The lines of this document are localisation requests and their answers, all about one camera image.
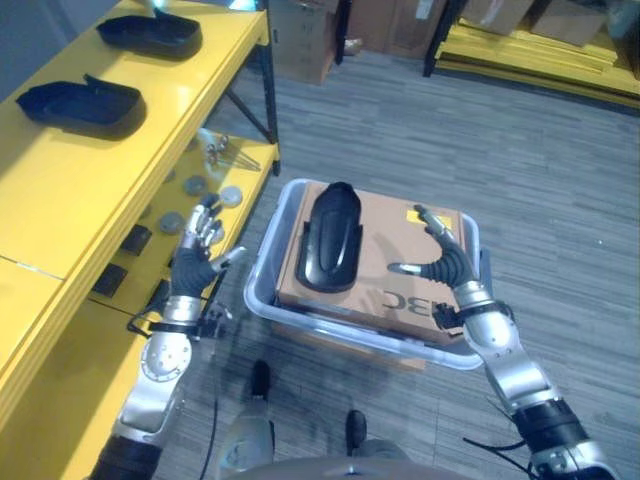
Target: plastic bin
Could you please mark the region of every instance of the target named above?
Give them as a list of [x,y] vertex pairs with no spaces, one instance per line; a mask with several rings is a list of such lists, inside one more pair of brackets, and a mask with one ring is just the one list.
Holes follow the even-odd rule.
[[[424,358],[457,370],[471,370],[482,365],[482,360],[462,340],[452,345],[427,345],[415,338],[390,337],[383,332],[369,330],[361,325],[345,324],[317,314],[305,314],[274,305],[276,283],[285,251],[304,195],[305,185],[310,180],[296,179],[283,188],[278,206],[269,222],[258,259],[253,266],[244,289],[244,301],[249,310],[269,320],[290,327],[330,337],[341,342],[366,346],[402,357]],[[463,216],[465,244],[476,273],[480,269],[480,235],[478,225],[468,215]]]

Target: cardboard box in background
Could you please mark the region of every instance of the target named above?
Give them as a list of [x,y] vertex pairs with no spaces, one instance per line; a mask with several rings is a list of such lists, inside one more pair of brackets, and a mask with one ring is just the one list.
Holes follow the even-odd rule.
[[423,58],[431,45],[447,0],[353,0],[349,38],[363,48]]
[[[354,286],[345,292],[329,294],[309,289],[296,279],[304,223],[326,187],[316,182],[307,185],[278,278],[279,303],[433,344],[459,340],[461,328],[440,329],[432,315],[436,303],[457,306],[449,287],[387,270],[389,263],[430,263],[442,255],[437,242],[424,232],[424,223],[417,219],[413,202],[358,191],[363,238]],[[464,238],[460,212],[443,208],[434,211],[446,218],[445,223],[460,242]]]
[[276,74],[316,85],[324,81],[336,52],[338,3],[338,0],[270,0]]
[[527,14],[534,0],[468,0],[462,18],[474,25],[509,35]]
[[531,12],[531,33],[582,47],[607,20],[606,4],[598,0],[542,1]]

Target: metal disc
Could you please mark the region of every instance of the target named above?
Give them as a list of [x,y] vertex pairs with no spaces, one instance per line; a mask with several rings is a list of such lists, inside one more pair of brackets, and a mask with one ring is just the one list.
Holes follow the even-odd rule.
[[227,208],[237,207],[242,203],[242,190],[233,185],[220,191],[220,201]]
[[202,175],[193,175],[184,181],[182,188],[187,195],[199,197],[207,191],[207,179]]
[[178,212],[167,212],[158,220],[158,228],[167,235],[180,233],[184,228],[185,220]]

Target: black shoe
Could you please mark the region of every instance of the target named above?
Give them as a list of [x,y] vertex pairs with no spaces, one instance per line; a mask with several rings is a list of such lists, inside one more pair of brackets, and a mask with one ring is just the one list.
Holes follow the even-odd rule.
[[367,438],[367,417],[360,410],[349,410],[344,427],[347,439],[347,456],[351,457],[353,450],[358,448]]
[[258,360],[253,364],[251,372],[251,395],[267,399],[271,388],[271,369],[267,362]]

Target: silver robot arm segment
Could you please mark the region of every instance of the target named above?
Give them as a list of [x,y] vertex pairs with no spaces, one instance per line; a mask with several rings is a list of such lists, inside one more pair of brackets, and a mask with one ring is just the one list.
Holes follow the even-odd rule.
[[[245,250],[237,247],[209,260],[209,247],[221,226],[215,219],[220,211],[217,201],[216,195],[207,195],[187,221],[174,255],[162,321],[150,327],[137,381],[89,480],[149,480],[158,466],[193,357],[190,338],[213,332],[211,325],[200,321],[202,291]],[[219,327],[230,314],[217,308]]]
[[416,206],[426,232],[442,247],[430,264],[389,265],[389,270],[419,275],[453,289],[464,337],[482,358],[491,387],[531,451],[544,480],[618,480],[597,442],[592,440],[542,368],[520,343],[515,322],[475,278],[468,257],[437,216]]

